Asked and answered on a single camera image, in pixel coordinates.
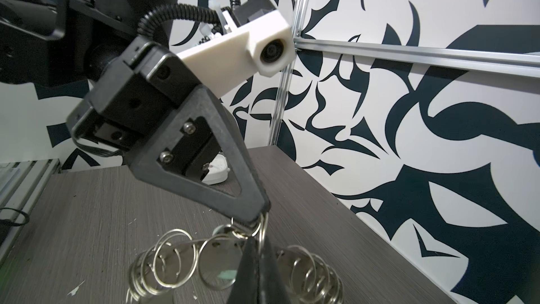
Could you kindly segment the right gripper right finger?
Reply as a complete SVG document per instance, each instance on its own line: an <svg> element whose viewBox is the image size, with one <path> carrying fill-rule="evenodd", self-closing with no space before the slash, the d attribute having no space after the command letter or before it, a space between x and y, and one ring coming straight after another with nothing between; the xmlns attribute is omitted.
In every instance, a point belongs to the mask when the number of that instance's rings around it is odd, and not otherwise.
<svg viewBox="0 0 540 304"><path fill-rule="evenodd" d="M270 240L265 240L259 254L259 303L291 303L278 268L276 252Z"/></svg>

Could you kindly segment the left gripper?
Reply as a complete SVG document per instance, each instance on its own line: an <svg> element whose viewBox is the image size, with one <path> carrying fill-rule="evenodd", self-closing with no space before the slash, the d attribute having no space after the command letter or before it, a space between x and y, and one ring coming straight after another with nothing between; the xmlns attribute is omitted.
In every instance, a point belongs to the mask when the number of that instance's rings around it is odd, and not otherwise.
<svg viewBox="0 0 540 304"><path fill-rule="evenodd" d="M269 197L236 121L200 83L176 54L139 36L106 66L66 125L78 149L102 158L128 151L136 179L251 225L270 210ZM219 152L236 176L237 196L203 183Z"/></svg>

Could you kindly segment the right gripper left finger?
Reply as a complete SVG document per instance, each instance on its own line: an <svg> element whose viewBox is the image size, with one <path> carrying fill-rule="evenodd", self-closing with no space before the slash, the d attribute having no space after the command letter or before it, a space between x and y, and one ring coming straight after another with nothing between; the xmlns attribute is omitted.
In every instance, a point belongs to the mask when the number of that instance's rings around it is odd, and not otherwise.
<svg viewBox="0 0 540 304"><path fill-rule="evenodd" d="M227 304L258 304L260 299L260 245L247 240Z"/></svg>

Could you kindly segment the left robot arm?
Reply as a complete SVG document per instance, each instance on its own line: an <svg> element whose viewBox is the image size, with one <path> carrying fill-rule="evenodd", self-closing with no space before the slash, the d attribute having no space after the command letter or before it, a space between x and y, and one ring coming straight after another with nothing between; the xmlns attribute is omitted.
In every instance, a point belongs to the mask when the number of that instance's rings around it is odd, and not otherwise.
<svg viewBox="0 0 540 304"><path fill-rule="evenodd" d="M253 226L270 202L219 84L275 73L287 37L270 0L1 0L1 81L91 80L66 122L77 148Z"/></svg>

